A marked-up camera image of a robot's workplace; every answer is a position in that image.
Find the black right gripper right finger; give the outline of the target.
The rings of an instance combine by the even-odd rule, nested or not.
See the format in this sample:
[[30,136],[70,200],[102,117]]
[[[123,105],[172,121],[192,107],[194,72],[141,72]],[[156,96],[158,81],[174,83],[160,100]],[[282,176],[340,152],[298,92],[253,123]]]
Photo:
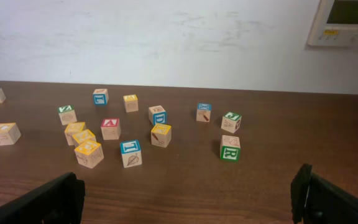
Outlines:
[[358,198],[312,173],[303,164],[290,184],[294,223],[358,224]]

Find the yellow C wooden block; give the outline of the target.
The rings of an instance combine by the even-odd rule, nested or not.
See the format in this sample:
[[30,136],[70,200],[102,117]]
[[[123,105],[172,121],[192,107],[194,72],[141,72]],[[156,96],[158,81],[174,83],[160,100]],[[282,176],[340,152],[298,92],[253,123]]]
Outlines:
[[21,137],[16,123],[0,123],[0,146],[15,144]]

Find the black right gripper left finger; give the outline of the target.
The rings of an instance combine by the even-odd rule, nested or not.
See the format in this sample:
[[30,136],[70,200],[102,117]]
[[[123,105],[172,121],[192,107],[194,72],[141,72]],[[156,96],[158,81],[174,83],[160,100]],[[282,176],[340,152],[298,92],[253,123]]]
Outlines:
[[72,172],[0,206],[0,223],[80,223],[85,182]]

